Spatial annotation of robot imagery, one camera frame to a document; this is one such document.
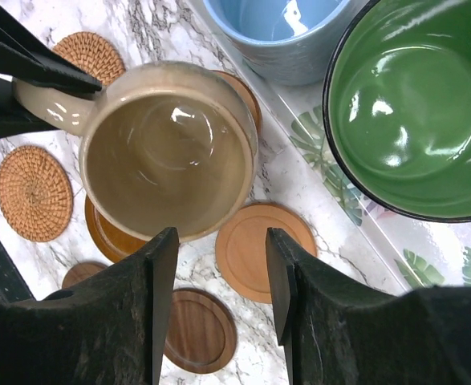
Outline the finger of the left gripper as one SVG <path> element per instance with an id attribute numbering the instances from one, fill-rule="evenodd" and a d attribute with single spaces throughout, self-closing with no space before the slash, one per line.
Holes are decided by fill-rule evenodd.
<path id="1" fill-rule="evenodd" d="M 14 98 L 11 82 L 0 78 L 0 139 L 55 128 L 34 116 Z"/>
<path id="2" fill-rule="evenodd" d="M 101 82 L 42 44 L 0 7 L 0 74 L 40 87 L 92 93 Z"/>

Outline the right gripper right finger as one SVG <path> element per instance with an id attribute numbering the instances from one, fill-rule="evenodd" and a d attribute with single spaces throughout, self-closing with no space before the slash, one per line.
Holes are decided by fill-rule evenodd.
<path id="1" fill-rule="evenodd" d="M 471 287 L 399 297 L 266 234 L 274 324 L 292 384 L 471 384 Z"/>

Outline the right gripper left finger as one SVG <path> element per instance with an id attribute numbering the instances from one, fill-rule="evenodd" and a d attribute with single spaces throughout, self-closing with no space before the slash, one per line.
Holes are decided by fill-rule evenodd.
<path id="1" fill-rule="evenodd" d="M 167 228 L 41 301 L 0 302 L 0 384 L 156 384 L 179 249 Z"/>

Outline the dark walnut coaster front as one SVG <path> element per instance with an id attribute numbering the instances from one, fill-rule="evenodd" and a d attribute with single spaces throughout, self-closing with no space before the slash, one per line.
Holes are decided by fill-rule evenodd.
<path id="1" fill-rule="evenodd" d="M 67 273 L 65 274 L 61 288 L 66 289 L 77 283 L 80 283 L 89 277 L 97 274 L 98 272 L 106 269 L 105 264 L 101 264 L 95 261 L 86 261 L 78 263 L 77 265 L 72 266 Z"/>

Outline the dark walnut coaster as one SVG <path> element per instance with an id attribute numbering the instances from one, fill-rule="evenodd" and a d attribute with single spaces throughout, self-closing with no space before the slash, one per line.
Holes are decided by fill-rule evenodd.
<path id="1" fill-rule="evenodd" d="M 205 375 L 233 358 L 238 341 L 233 315 L 211 293 L 180 288 L 173 291 L 164 354 L 179 368 Z"/>
<path id="2" fill-rule="evenodd" d="M 67 273 L 65 274 L 61 288 L 66 289 L 77 283 L 80 283 L 89 277 L 97 274 L 98 272 L 106 269 L 105 264 L 101 264 L 95 261 L 86 261 L 78 263 L 77 265 L 72 266 Z"/>

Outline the tan brown mug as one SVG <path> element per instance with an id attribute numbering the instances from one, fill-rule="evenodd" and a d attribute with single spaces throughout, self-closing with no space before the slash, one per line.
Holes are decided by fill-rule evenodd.
<path id="1" fill-rule="evenodd" d="M 78 136 L 87 195 L 141 240 L 173 227 L 182 241 L 216 231 L 244 204 L 258 134 L 239 94 L 216 73 L 179 61 L 146 63 L 78 97 L 16 79 L 16 100 Z"/>

